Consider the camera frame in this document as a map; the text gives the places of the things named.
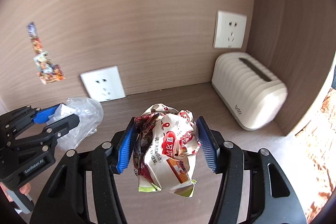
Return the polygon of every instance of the crumpled snack wrapper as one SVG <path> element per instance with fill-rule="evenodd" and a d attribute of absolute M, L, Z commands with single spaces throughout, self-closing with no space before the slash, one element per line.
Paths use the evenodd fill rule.
<path fill-rule="evenodd" d="M 192 197 L 196 183 L 192 175 L 201 146 L 193 114 L 156 104 L 134 123 L 139 133 L 133 153 L 139 192 L 164 190 Z"/>

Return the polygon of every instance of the white outlet cover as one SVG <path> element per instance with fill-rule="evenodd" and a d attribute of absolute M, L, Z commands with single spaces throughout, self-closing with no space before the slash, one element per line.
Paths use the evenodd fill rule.
<path fill-rule="evenodd" d="M 81 79 L 89 96 L 99 102 L 125 97 L 117 66 L 82 73 Z"/>
<path fill-rule="evenodd" d="M 245 35 L 246 19 L 245 15 L 219 10 L 213 46 L 215 48 L 241 48 Z"/>

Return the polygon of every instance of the plastic bag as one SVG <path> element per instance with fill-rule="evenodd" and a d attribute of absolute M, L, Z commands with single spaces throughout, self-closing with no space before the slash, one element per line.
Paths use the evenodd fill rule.
<path fill-rule="evenodd" d="M 103 119 L 104 111 L 101 103 L 91 98 L 69 98 L 66 105 L 61 104 L 56 109 L 46 124 L 49 125 L 71 114 L 79 117 L 79 125 L 58 139 L 57 146 L 64 151 L 76 149 L 87 136 L 95 133 Z"/>
<path fill-rule="evenodd" d="M 196 153 L 201 146 L 193 114 L 156 104 L 134 123 L 139 133 L 133 152 L 139 192 L 165 190 L 191 198 Z"/>

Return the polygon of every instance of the metal screw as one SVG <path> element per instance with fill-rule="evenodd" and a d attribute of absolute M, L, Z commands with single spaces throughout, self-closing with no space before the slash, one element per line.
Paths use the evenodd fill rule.
<path fill-rule="evenodd" d="M 69 150 L 69 151 L 67 152 L 67 156 L 68 156 L 68 157 L 72 157 L 74 154 L 75 154 L 75 151 L 74 151 L 74 150 Z"/>
<path fill-rule="evenodd" d="M 227 141 L 227 142 L 224 142 L 224 146 L 225 146 L 226 148 L 232 148 L 232 147 L 233 147 L 233 143 Z"/>
<path fill-rule="evenodd" d="M 109 149 L 112 146 L 112 144 L 110 142 L 105 142 L 101 145 L 102 148 L 104 149 Z"/>
<path fill-rule="evenodd" d="M 268 156 L 269 155 L 269 151 L 266 148 L 261 148 L 260 149 L 260 153 L 264 156 Z"/>

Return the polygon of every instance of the finger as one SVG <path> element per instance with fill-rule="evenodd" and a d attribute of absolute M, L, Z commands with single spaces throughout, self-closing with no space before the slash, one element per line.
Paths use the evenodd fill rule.
<path fill-rule="evenodd" d="M 32 187 L 31 187 L 30 183 L 27 183 L 26 185 L 24 185 L 20 188 L 20 193 L 24 194 L 24 195 L 28 195 L 31 188 Z"/>
<path fill-rule="evenodd" d="M 0 182 L 0 187 L 1 187 L 1 189 L 3 190 L 3 192 L 4 192 L 5 196 L 6 196 L 6 198 L 9 200 L 9 202 L 12 202 L 13 199 L 12 199 L 11 196 L 7 193 L 8 188 L 7 188 L 2 182 Z"/>
<path fill-rule="evenodd" d="M 5 195 L 9 202 L 13 202 L 13 198 L 11 198 L 11 196 L 7 192 L 5 192 Z"/>

